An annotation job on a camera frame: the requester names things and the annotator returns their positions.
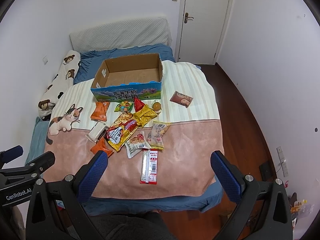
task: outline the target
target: open cardboard box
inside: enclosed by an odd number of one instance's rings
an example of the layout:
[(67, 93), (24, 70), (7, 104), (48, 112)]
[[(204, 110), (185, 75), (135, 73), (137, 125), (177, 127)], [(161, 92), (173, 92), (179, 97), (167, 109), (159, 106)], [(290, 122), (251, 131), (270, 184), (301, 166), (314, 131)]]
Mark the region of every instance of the open cardboard box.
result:
[(109, 58), (97, 71), (91, 92), (99, 102), (160, 99), (162, 70), (157, 53)]

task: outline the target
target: metal screw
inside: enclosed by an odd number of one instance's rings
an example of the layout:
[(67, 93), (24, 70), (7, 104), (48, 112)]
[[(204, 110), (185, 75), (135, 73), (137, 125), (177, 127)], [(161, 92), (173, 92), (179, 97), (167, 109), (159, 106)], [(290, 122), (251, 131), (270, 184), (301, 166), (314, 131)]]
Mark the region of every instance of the metal screw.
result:
[(72, 181), (73, 180), (73, 175), (67, 175), (64, 179), (66, 181)]
[(282, 180), (281, 179), (276, 179), (276, 184), (281, 185), (282, 184)]
[(37, 184), (37, 185), (41, 185), (42, 182), (43, 182), (43, 179), (38, 179), (38, 180), (36, 181), (36, 184)]
[(247, 181), (253, 181), (253, 177), (252, 177), (251, 175), (246, 175), (246, 176), (245, 176), (245, 179), (246, 179)]

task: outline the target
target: door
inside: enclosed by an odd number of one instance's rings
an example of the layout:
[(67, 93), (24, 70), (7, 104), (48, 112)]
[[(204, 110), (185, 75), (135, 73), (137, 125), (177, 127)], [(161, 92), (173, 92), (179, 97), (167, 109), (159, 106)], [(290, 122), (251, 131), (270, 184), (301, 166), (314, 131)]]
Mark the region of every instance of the door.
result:
[(179, 62), (212, 64), (229, 0), (186, 0)]

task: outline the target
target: door frame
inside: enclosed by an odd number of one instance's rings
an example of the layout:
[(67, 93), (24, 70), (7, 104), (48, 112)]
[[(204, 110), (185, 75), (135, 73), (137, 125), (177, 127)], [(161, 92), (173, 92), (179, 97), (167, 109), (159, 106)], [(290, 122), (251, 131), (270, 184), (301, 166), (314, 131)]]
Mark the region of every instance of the door frame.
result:
[[(228, 0), (228, 7), (226, 11), (226, 16), (224, 19), (223, 27), (221, 36), (219, 39), (217, 50), (215, 51), (215, 57), (213, 59), (212, 65), (214, 65), (217, 62), (217, 58), (221, 49), (223, 37), (226, 33), (230, 12), (231, 12), (231, 6), (232, 6), (233, 0)], [(179, 53), (180, 53), (180, 44), (181, 44), (181, 36), (182, 36), (182, 28), (183, 28), (183, 20), (184, 20), (184, 9), (185, 9), (186, 0), (180, 0), (180, 8), (179, 8), (179, 19), (178, 19), (178, 31), (177, 31), (177, 41), (176, 41), (176, 49), (174, 54), (174, 59), (176, 62), (178, 62), (179, 59)]]

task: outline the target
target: bear print blanket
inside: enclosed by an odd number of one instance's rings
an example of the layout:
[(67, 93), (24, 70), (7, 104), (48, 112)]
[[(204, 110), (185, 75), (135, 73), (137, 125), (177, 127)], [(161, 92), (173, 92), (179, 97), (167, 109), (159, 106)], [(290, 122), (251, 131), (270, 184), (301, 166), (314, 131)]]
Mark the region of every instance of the bear print blanket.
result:
[(70, 50), (63, 59), (61, 67), (38, 103), (39, 117), (49, 120), (52, 109), (59, 98), (71, 86), (80, 66), (80, 54)]

